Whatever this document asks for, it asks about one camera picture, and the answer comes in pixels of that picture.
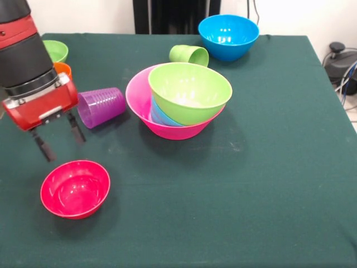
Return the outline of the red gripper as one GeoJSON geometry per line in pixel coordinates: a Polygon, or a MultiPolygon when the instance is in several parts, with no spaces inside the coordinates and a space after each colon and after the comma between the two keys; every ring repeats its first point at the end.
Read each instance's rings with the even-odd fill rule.
{"type": "MultiPolygon", "coordinates": [[[[30,132],[48,162],[55,161],[56,155],[49,144],[40,137],[35,127],[43,124],[54,114],[71,110],[77,104],[78,93],[75,84],[65,73],[60,73],[53,85],[38,93],[17,100],[8,97],[2,101],[5,112],[21,130],[30,132]]],[[[86,138],[75,116],[72,112],[68,112],[66,116],[75,140],[84,143],[86,138]]]]}

